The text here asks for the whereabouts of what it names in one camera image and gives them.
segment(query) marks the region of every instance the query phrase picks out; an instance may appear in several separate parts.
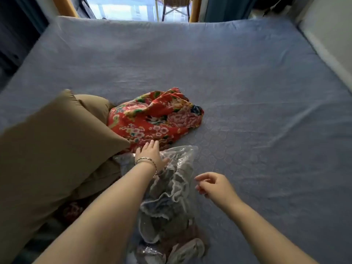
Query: mattress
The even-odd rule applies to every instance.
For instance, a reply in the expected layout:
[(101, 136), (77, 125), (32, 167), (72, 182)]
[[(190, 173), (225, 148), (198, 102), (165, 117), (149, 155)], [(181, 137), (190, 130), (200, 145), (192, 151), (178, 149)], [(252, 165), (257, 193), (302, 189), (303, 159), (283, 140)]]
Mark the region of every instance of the mattress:
[[(286, 19), (149, 23), (58, 17), (0, 93), (0, 130), (61, 90), (115, 103), (179, 87), (205, 115), (175, 146), (320, 263), (350, 263), (352, 97)], [(195, 195), (203, 263), (257, 263), (222, 211)]]

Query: silver bracelet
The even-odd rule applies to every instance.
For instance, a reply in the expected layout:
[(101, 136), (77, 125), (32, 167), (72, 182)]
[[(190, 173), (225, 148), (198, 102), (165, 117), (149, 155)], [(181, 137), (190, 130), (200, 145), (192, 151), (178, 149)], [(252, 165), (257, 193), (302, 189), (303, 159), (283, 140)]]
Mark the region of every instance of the silver bracelet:
[(138, 161), (139, 161), (139, 160), (150, 160), (150, 161), (154, 164), (154, 166), (155, 166), (155, 175), (153, 176), (153, 178), (158, 174), (158, 168), (156, 167), (155, 162), (154, 162), (151, 158), (149, 158), (149, 157), (141, 157), (141, 158), (138, 159), (134, 164), (135, 164), (135, 165), (138, 164)]

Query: plastic bag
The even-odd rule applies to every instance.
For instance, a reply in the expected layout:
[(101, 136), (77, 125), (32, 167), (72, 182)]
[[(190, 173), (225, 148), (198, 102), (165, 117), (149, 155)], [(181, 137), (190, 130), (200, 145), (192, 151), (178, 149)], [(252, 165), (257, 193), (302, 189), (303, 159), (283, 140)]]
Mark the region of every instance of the plastic bag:
[[(141, 255), (150, 257), (150, 248), (153, 248), (153, 255), (168, 257), (172, 251), (177, 253), (178, 244), (192, 244), (193, 241), (198, 248), (202, 247), (199, 246), (202, 241), (198, 238), (190, 195), (193, 161), (197, 153), (197, 146), (179, 146), (160, 152), (162, 158), (168, 157), (171, 161), (151, 181), (140, 205), (137, 224), (143, 242), (135, 245), (134, 250), (139, 259)], [(114, 156), (122, 175), (133, 168), (134, 156), (131, 153)], [(198, 251), (195, 246), (190, 246), (189, 250), (189, 256), (199, 256), (204, 253), (204, 245)]]

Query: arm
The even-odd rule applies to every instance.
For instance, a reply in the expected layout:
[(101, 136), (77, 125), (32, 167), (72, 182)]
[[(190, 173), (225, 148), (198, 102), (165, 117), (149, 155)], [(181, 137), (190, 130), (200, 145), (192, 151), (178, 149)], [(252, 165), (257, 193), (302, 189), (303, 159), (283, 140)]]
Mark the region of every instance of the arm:
[[(168, 159), (160, 158), (158, 141), (146, 143), (142, 151), (138, 149), (135, 159), (141, 157), (151, 158), (158, 171), (168, 162)], [(117, 263), (154, 174), (154, 164), (147, 159), (141, 160), (104, 191), (34, 263)]]
[(317, 262), (245, 204), (224, 175), (204, 173), (195, 178), (205, 194), (239, 227), (262, 264), (317, 264)]

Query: wicker chair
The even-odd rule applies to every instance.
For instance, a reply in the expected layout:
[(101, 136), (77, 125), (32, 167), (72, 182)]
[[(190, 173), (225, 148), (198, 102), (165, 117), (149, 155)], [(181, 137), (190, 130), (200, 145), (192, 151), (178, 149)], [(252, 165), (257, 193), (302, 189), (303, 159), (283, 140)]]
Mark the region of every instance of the wicker chair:
[[(191, 0), (160, 0), (160, 1), (164, 5), (162, 21), (164, 21), (165, 15), (167, 15), (168, 13), (170, 13), (174, 10), (185, 15), (185, 16), (188, 16), (188, 21), (189, 21), (189, 3)], [(155, 0), (155, 4), (156, 4), (156, 9), (157, 9), (156, 10), (157, 17), (158, 17), (158, 21), (159, 21), (157, 0)], [(165, 13), (167, 6), (171, 7), (172, 9), (169, 12)], [(178, 10), (178, 8), (180, 8), (180, 7), (187, 7), (187, 15)]]

